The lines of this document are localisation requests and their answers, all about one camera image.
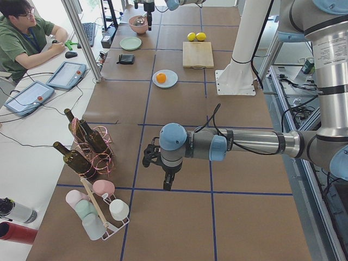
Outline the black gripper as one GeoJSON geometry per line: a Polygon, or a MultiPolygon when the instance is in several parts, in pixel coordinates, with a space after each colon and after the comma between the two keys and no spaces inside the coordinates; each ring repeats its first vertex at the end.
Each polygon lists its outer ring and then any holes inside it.
{"type": "Polygon", "coordinates": [[[163,181],[163,189],[166,191],[171,191],[172,183],[175,178],[175,174],[179,172],[182,168],[182,160],[179,161],[161,161],[162,169],[165,171],[165,178],[163,181]]]}
{"type": "Polygon", "coordinates": [[[152,12],[155,10],[154,0],[143,0],[144,11],[147,12],[148,31],[152,30],[152,12]]]}

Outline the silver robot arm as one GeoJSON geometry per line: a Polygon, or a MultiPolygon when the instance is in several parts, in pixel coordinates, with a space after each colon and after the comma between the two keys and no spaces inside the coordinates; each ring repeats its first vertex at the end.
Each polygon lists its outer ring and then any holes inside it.
{"type": "MultiPolygon", "coordinates": [[[[170,11],[174,11],[181,5],[186,5],[186,4],[202,5],[204,2],[205,0],[197,0],[197,1],[168,0],[168,1],[165,1],[165,4],[170,11]]],[[[144,0],[144,1],[138,1],[138,3],[141,3],[144,6],[144,11],[146,12],[146,17],[147,17],[148,30],[151,31],[152,30],[152,13],[155,10],[155,2],[153,0],[144,0]]]]}
{"type": "Polygon", "coordinates": [[[279,14],[279,33],[300,33],[312,43],[320,128],[284,132],[201,126],[189,131],[169,123],[157,147],[165,190],[171,190],[184,158],[222,161],[229,151],[286,154],[347,179],[347,1],[282,1],[279,14]]]}

